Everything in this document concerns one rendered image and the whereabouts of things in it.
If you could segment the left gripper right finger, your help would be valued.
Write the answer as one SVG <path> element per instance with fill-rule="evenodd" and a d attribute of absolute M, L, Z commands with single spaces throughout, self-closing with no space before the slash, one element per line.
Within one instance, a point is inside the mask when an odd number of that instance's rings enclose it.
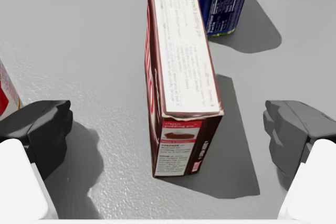
<path fill-rule="evenodd" d="M 278 219 L 336 219 L 336 120 L 299 101 L 265 106 L 271 159 L 287 190 Z"/>

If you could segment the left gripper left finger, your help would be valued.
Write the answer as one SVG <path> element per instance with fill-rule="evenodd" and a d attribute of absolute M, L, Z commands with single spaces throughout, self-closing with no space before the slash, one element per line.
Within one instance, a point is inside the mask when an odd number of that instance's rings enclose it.
<path fill-rule="evenodd" d="M 58 219 L 44 181 L 65 160 L 70 106 L 37 101 L 0 121 L 0 219 Z"/>

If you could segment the red and white can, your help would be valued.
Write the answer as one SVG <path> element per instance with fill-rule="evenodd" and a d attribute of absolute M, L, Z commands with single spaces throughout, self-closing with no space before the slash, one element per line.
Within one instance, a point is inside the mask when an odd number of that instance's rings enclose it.
<path fill-rule="evenodd" d="M 0 121 L 22 106 L 22 101 L 0 60 Z"/>

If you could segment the brown and white carton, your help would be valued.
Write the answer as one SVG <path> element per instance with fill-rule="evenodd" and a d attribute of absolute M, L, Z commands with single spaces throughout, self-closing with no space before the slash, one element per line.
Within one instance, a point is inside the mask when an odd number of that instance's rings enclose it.
<path fill-rule="evenodd" d="M 148 0 L 144 53 L 154 177 L 196 174 L 224 115 L 198 0 Z"/>

